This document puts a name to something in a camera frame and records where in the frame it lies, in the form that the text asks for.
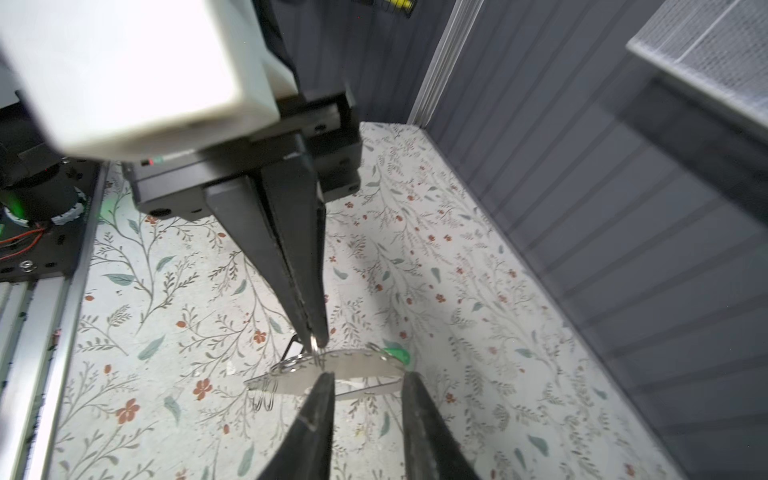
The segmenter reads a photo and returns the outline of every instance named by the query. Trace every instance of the green leaf print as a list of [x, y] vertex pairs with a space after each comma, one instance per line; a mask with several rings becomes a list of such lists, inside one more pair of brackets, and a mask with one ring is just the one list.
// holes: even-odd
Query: green leaf print
[[242, 477], [250, 470], [250, 464], [253, 461], [253, 444], [243, 453], [243, 459], [240, 460], [240, 466], [237, 467], [237, 476]]
[[245, 281], [245, 280], [243, 280], [242, 282], [240, 282], [240, 286], [239, 286], [239, 287], [237, 287], [237, 290], [235, 290], [235, 291], [232, 293], [232, 295], [238, 295], [238, 294], [240, 294], [240, 293], [244, 292], [244, 291], [245, 291], [245, 286], [246, 286], [246, 281]]
[[160, 345], [163, 343], [163, 339], [165, 338], [165, 335], [160, 337], [159, 339], [152, 340], [149, 345], [147, 345], [147, 348], [141, 350], [141, 352], [138, 354], [139, 360], [149, 360], [155, 353], [157, 353], [157, 349], [160, 348]]
[[543, 456], [545, 457], [549, 456], [549, 445], [547, 445], [546, 440], [540, 439], [539, 437], [528, 435], [528, 441], [532, 443], [533, 446], [536, 447]]
[[131, 283], [136, 278], [133, 275], [125, 275], [124, 273], [107, 273], [106, 276], [109, 280], [112, 280], [117, 285], [121, 286], [128, 286], [131, 285]]
[[165, 397], [165, 400], [163, 400], [163, 405], [165, 405], [165, 408], [173, 414], [176, 419], [176, 425], [178, 426], [179, 419], [181, 418], [181, 407], [176, 402], [176, 399], [172, 396], [167, 396]]
[[339, 277], [341, 280], [346, 280], [346, 278], [349, 276], [348, 273], [344, 273], [343, 271], [339, 270], [336, 267], [333, 267], [333, 272], [336, 274], [337, 277]]
[[163, 269], [164, 266], [168, 265], [168, 262], [173, 260], [175, 255], [171, 255], [170, 257], [164, 257], [162, 260], [157, 262], [157, 266], [155, 267], [154, 271], [159, 272]]
[[384, 412], [384, 425], [382, 425], [382, 430], [379, 433], [379, 437], [383, 437], [389, 433], [389, 412]]

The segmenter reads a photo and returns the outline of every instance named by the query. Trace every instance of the key ring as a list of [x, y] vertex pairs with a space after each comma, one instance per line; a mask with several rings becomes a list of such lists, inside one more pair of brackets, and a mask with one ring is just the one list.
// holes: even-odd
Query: key ring
[[323, 355], [320, 352], [320, 349], [317, 347], [317, 338], [315, 337], [314, 333], [310, 335], [310, 353], [312, 354], [312, 358], [315, 359], [315, 365], [317, 365], [321, 370], [325, 370]]

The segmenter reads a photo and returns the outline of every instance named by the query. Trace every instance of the gray wall panel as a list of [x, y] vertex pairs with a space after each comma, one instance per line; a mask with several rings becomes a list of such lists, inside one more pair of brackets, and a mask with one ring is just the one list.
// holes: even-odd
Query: gray wall panel
[[[534, 238], [545, 233], [551, 225], [567, 215], [574, 205], [590, 195], [595, 178], [606, 177], [614, 168], [626, 168], [623, 164], [617, 167], [614, 156], [618, 154], [626, 157], [642, 145], [644, 141], [640, 135], [619, 124], [609, 138], [592, 150], [573, 173], [567, 175], [551, 194], [544, 197], [518, 228], [529, 232]], [[567, 160], [573, 160], [573, 152], [563, 151], [560, 154]], [[611, 178], [615, 178], [619, 173], [620, 171], [613, 174]]]
[[[765, 352], [764, 339], [768, 336], [768, 298], [763, 306], [736, 315], [727, 321], [690, 332], [685, 336], [661, 340], [655, 345], [611, 362], [624, 364], [625, 372], [616, 379], [628, 388], [654, 380], [665, 380], [700, 369], [760, 356]], [[755, 335], [744, 335], [743, 332]], [[708, 345], [709, 349], [700, 346]]]
[[584, 329], [582, 334], [598, 354], [610, 359], [649, 348], [673, 334], [685, 335], [699, 325], [727, 322], [730, 312], [754, 308], [754, 299], [768, 293], [766, 268], [768, 263], [762, 261], [759, 251], [737, 257], [626, 309], [610, 322]]
[[349, 83], [363, 120], [404, 123], [453, 0], [420, 0], [411, 18], [352, 0], [273, 2], [303, 89]]
[[445, 145], [444, 148], [450, 151], [451, 155], [465, 159], [459, 152], [464, 151], [474, 141], [480, 125], [485, 123], [487, 115], [498, 103], [499, 95], [509, 82], [515, 66], [519, 65], [525, 52], [533, 45], [540, 23], [545, 22], [553, 12], [553, 3], [530, 0], [516, 22], [517, 28], [509, 31], [509, 40], [501, 44], [504, 46], [502, 54], [494, 56], [495, 60], [489, 65], [488, 72], [483, 72], [475, 79], [472, 86], [475, 94], [469, 95], [459, 106], [455, 113], [456, 122], [449, 126], [445, 132], [444, 143], [441, 144]]
[[661, 3], [486, 2], [426, 129], [693, 478], [762, 478], [767, 136], [625, 51]]
[[729, 375], [721, 374], [717, 369], [702, 369], [681, 376], [683, 383], [677, 386], [657, 389], [651, 383], [634, 387], [629, 391], [650, 391], [631, 394], [631, 398], [638, 405], [648, 406], [644, 410], [645, 415], [659, 430], [670, 425], [696, 424], [765, 412], [765, 397], [754, 393], [755, 385], [768, 382], [768, 358], [760, 362], [734, 364], [737, 365], [733, 368], [740, 371]]
[[768, 478], [762, 455], [768, 449], [768, 426], [744, 426], [664, 437], [691, 472], [691, 480]]
[[[621, 160], [621, 155], [614, 157], [616, 160]], [[625, 215], [639, 208], [646, 198], [663, 190], [682, 174], [680, 167], [658, 150], [651, 148], [645, 151], [614, 181], [602, 187], [541, 240], [532, 255], [542, 258], [547, 265], [554, 264], [570, 250], [621, 221]]]

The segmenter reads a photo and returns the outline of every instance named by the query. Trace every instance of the floral tablecloth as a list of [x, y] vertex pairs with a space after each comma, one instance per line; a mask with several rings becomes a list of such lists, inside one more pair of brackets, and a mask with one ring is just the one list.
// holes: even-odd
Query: floral tablecloth
[[[401, 346], [482, 478], [679, 478], [417, 127], [363, 124], [328, 205], [330, 348]], [[112, 168], [51, 478], [256, 478], [301, 399], [243, 381], [292, 336], [213, 219], [134, 209]], [[336, 405], [332, 478], [403, 478], [399, 394]]]

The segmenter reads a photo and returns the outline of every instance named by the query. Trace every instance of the metal frame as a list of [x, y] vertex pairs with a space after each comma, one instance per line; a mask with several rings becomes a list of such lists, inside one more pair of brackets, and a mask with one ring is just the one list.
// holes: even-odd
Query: metal frame
[[325, 202], [359, 189], [359, 120], [349, 90], [287, 98], [278, 108], [278, 123], [248, 137], [171, 162], [124, 164], [123, 172], [141, 212], [213, 214], [272, 287], [301, 343], [323, 348]]
[[437, 44], [422, 86], [413, 102], [408, 123], [426, 127], [448, 85], [458, 56], [464, 48], [484, 0], [456, 0], [448, 24]]
[[108, 168], [99, 167], [74, 275], [0, 283], [0, 360], [12, 362], [7, 377], [0, 371], [0, 478], [46, 477]]

